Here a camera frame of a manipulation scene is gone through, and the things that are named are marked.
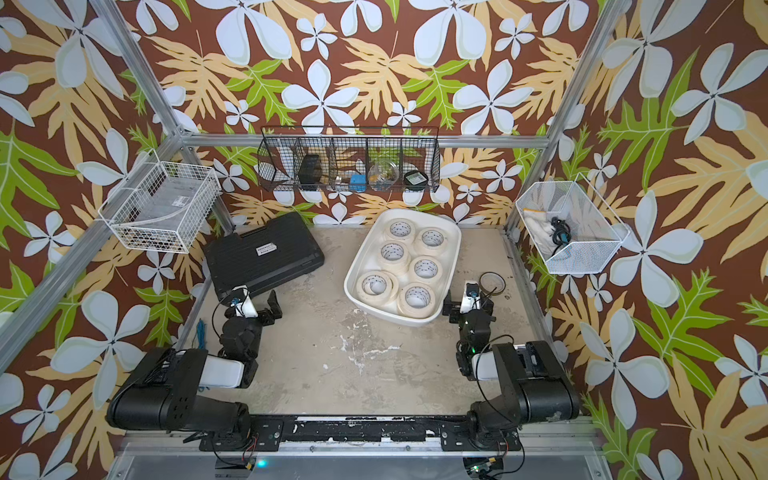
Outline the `masking tape roll two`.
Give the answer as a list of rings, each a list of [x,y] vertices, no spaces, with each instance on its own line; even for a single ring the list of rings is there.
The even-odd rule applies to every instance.
[[[429,285],[412,282],[401,288],[397,296],[397,308],[404,317],[426,319],[436,311],[437,297]]]

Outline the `masking tape roll four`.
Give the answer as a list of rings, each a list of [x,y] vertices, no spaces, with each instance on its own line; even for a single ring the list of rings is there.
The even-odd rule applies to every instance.
[[[443,281],[444,268],[435,257],[417,256],[409,264],[408,277],[411,282],[436,286]]]

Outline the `masking tape roll three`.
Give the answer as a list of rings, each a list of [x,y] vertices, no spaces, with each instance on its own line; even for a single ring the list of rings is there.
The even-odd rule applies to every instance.
[[[394,275],[407,272],[411,255],[408,247],[399,241],[384,242],[379,248],[377,262],[380,267]]]

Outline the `white plastic storage box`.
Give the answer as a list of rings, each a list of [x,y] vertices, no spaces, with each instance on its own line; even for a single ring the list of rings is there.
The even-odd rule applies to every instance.
[[[448,236],[448,246],[445,251],[441,255],[432,256],[441,262],[444,268],[444,277],[439,285],[429,285],[436,294],[437,309],[426,319],[417,320],[404,317],[398,311],[397,296],[402,287],[412,283],[408,277],[408,270],[403,275],[395,275],[399,281],[399,291],[392,302],[383,306],[371,306],[360,301],[356,295],[356,282],[361,274],[373,270],[383,270],[377,262],[379,248],[384,242],[392,241],[386,237],[384,230],[390,221],[398,218],[404,218],[411,221],[416,227],[416,235],[425,228],[439,228],[444,230]],[[387,210],[379,216],[378,220],[376,220],[356,254],[344,281],[345,294],[353,303],[355,303],[355,305],[377,318],[403,326],[421,327],[426,325],[441,314],[443,300],[449,293],[453,275],[458,263],[461,241],[461,230],[456,224],[449,220],[414,210]],[[422,256],[414,249],[414,240],[411,244],[405,245],[408,247],[411,255],[410,263],[415,257]]]

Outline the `masking tape roll one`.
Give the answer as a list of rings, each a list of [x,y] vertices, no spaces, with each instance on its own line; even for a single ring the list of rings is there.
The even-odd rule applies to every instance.
[[[398,291],[397,277],[386,270],[364,272],[356,282],[357,298],[371,306],[383,306],[392,302]]]

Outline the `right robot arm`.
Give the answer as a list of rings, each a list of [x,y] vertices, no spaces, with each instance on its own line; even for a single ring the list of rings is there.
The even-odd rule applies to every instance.
[[[468,281],[462,298],[446,296],[442,309],[458,326],[460,373],[479,390],[484,381],[499,385],[497,397],[482,393],[467,413],[468,437],[478,446],[509,441],[527,424],[574,420],[581,412],[576,390],[548,342],[516,345],[509,334],[492,335],[492,297],[497,293]]]

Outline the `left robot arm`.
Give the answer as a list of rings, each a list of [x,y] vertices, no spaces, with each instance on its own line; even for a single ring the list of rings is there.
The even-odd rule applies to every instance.
[[[147,353],[110,400],[106,420],[127,431],[189,431],[243,436],[248,408],[199,394],[210,389],[246,389],[258,370],[263,329],[282,318],[277,292],[256,309],[243,286],[224,298],[226,321],[215,355],[204,348],[158,347]]]

